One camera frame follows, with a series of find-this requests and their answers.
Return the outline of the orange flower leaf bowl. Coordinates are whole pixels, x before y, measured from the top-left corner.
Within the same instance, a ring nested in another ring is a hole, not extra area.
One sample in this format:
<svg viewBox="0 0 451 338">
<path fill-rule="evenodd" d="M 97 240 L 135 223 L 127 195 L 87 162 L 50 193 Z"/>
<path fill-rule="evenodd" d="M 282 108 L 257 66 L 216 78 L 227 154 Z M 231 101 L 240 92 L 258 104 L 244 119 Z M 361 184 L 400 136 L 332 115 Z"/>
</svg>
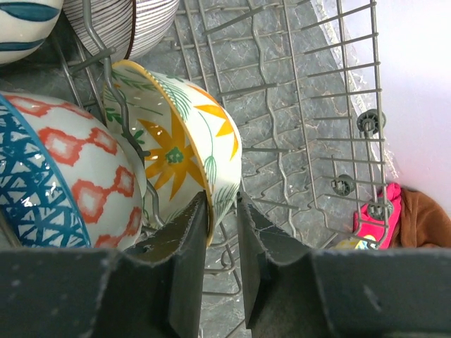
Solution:
<svg viewBox="0 0 451 338">
<path fill-rule="evenodd" d="M 121 60 L 102 99 L 107 128 L 122 130 L 117 91 L 128 108 L 130 134 L 148 154 L 147 181 L 159 198 L 159 217 L 169 223 L 198 192 L 209 204 L 207 244 L 232 206 L 242 176 L 242 141 L 235 121 L 197 84 Z"/>
</svg>

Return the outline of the purple striped bowl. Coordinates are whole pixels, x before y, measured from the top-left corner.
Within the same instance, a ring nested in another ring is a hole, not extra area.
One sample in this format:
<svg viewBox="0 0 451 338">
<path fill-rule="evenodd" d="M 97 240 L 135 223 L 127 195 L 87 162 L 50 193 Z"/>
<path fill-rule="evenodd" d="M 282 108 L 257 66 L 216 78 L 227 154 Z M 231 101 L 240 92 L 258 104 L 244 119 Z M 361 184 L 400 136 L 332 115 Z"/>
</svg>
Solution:
<svg viewBox="0 0 451 338">
<path fill-rule="evenodd" d="M 113 62 L 135 60 L 155 47 L 175 20 L 178 0 L 91 1 L 92 25 Z"/>
</svg>

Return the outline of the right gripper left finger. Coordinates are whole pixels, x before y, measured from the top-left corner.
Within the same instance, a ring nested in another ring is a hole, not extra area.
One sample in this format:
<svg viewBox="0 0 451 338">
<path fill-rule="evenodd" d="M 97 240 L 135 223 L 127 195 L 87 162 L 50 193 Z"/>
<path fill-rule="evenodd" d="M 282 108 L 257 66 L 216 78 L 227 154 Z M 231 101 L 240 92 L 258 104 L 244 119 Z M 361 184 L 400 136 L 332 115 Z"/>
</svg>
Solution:
<svg viewBox="0 0 451 338">
<path fill-rule="evenodd" d="M 209 208 L 205 192 L 121 263 L 121 337 L 197 337 Z"/>
</svg>

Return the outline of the yellow rim blue pattern bowl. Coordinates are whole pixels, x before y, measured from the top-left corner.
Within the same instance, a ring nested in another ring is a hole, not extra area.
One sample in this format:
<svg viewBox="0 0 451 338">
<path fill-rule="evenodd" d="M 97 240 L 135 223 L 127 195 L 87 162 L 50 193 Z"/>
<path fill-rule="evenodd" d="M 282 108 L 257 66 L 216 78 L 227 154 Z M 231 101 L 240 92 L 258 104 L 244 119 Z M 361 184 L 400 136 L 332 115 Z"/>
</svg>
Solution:
<svg viewBox="0 0 451 338">
<path fill-rule="evenodd" d="M 338 242 L 333 249 L 361 249 L 361 250 L 376 250 L 376 245 L 368 239 L 349 238 Z"/>
</svg>

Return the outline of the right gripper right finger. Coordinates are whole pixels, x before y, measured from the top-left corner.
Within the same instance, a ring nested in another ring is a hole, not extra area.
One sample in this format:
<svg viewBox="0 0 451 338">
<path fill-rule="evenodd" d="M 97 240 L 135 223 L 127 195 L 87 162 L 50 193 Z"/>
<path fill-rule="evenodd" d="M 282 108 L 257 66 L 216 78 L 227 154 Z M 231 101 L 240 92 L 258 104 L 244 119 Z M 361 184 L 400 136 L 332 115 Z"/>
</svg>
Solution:
<svg viewBox="0 0 451 338">
<path fill-rule="evenodd" d="M 237 196 L 245 323 L 253 337 L 327 337 L 311 249 Z"/>
</svg>

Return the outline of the grey wire dish rack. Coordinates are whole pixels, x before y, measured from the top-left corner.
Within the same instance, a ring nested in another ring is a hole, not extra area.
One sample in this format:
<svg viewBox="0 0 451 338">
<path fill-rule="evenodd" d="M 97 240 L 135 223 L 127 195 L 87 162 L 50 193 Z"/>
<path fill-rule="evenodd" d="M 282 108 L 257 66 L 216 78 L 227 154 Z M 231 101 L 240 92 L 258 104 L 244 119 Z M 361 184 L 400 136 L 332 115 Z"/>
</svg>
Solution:
<svg viewBox="0 0 451 338">
<path fill-rule="evenodd" d="M 240 191 L 328 249 L 388 207 L 375 1 L 180 1 L 137 62 L 209 91 L 243 142 Z"/>
</svg>

